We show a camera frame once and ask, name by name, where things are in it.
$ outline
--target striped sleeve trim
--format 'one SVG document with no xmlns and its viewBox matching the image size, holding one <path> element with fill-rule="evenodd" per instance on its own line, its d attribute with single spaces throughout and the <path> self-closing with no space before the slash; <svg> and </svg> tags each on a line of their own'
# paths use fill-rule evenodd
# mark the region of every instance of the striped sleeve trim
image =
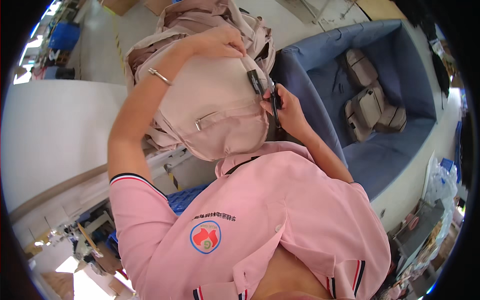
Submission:
<svg viewBox="0 0 480 300">
<path fill-rule="evenodd" d="M 248 295 L 247 295 L 247 290 L 244 290 L 243 293 L 239 294 L 239 300 L 247 300 Z"/>
<path fill-rule="evenodd" d="M 120 180 L 126 180 L 126 179 L 129 179 L 129 180 L 138 180 L 140 182 L 143 182 L 144 184 L 148 185 L 152 190 L 154 190 L 157 194 L 159 194 L 161 197 L 163 197 L 165 199 L 165 201 L 168 201 L 167 199 L 167 196 L 165 196 L 165 194 L 163 194 L 159 189 L 157 189 L 153 184 L 149 183 L 148 180 L 146 180 L 145 178 L 143 178 L 142 176 L 140 175 L 137 175 L 137 174 L 134 174 L 134 173 L 121 173 L 121 174 L 118 174 L 116 176 L 114 176 L 111 180 L 110 180 L 110 186 L 112 186 L 115 182 L 118 182 Z"/>
<path fill-rule="evenodd" d="M 353 295 L 357 296 L 357 291 L 360 287 L 360 281 L 363 277 L 363 271 L 365 270 L 365 261 L 358 261 L 357 263 L 357 271 L 355 273 L 355 278 L 353 280 Z"/>
<path fill-rule="evenodd" d="M 332 295 L 333 299 L 336 299 L 336 291 L 335 291 L 335 278 L 327 277 L 327 290 Z"/>
<path fill-rule="evenodd" d="M 193 290 L 193 298 L 195 300 L 204 300 L 204 296 L 202 295 L 202 287 L 198 287 Z"/>
</svg>

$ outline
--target scissors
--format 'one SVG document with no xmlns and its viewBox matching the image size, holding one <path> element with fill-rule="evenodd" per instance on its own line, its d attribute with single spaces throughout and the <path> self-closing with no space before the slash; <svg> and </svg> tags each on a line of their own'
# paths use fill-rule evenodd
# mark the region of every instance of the scissors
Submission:
<svg viewBox="0 0 480 300">
<path fill-rule="evenodd" d="M 280 120 L 278 119 L 278 113 L 277 113 L 276 110 L 277 109 L 282 109 L 282 101 L 280 99 L 280 96 L 278 95 L 277 88 L 275 87 L 276 82 L 274 82 L 272 80 L 272 78 L 270 78 L 270 75 L 266 71 L 264 61 L 260 60 L 260 62 L 261 62 L 261 65 L 259 65 L 259 67 L 263 71 L 263 73 L 265 74 L 265 78 L 267 79 L 267 88 L 270 91 L 270 98 L 269 99 L 270 99 L 270 104 L 272 105 L 272 115 L 273 115 L 273 118 L 275 119 L 275 126 L 277 128 L 280 128 L 280 127 L 282 127 L 282 125 L 280 124 Z"/>
</svg>

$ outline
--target woman's left arm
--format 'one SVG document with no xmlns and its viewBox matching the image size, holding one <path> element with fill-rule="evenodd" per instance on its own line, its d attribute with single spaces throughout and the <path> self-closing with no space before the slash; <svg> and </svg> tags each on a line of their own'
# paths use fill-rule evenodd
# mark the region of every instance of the woman's left arm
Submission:
<svg viewBox="0 0 480 300">
<path fill-rule="evenodd" d="M 241 58 L 246 55 L 246 51 L 237 29 L 216 27 L 176 42 L 154 69 L 173 81 L 184 63 L 193 55 Z M 157 76 L 147 76 L 126 98 L 108 138 L 109 179 L 121 173 L 134 173 L 152 182 L 141 139 L 168 87 Z"/>
</svg>

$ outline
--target plastic bag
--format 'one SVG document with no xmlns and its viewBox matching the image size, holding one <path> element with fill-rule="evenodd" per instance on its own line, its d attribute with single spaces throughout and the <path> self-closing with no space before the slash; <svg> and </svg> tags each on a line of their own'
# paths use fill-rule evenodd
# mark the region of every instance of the plastic bag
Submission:
<svg viewBox="0 0 480 300">
<path fill-rule="evenodd" d="M 454 197 L 457 192 L 455 164 L 452 165 L 450 170 L 447 170 L 438 163 L 436 158 L 434 158 L 432 161 L 432 165 L 430 166 L 430 170 L 431 171 L 428 177 L 428 185 L 424 201 L 432 206 L 435 206 L 435 201 L 440 199 L 445 210 L 441 219 L 442 228 L 440 229 L 437 237 L 435 238 L 435 243 L 437 244 L 437 247 L 435 251 L 433 251 L 430 259 L 427 262 L 437 256 L 440 245 L 448 234 L 448 230 L 450 228 L 450 224 L 452 223 L 453 214 L 455 211 Z"/>
</svg>

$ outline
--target zipper pull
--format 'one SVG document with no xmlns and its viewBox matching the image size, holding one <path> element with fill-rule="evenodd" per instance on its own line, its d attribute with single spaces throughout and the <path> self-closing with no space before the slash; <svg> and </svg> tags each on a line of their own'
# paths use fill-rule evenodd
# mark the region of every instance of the zipper pull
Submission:
<svg viewBox="0 0 480 300">
<path fill-rule="evenodd" d="M 201 131 L 199 123 L 200 123 L 200 119 L 195 120 L 195 125 L 197 126 L 198 131 Z"/>
</svg>

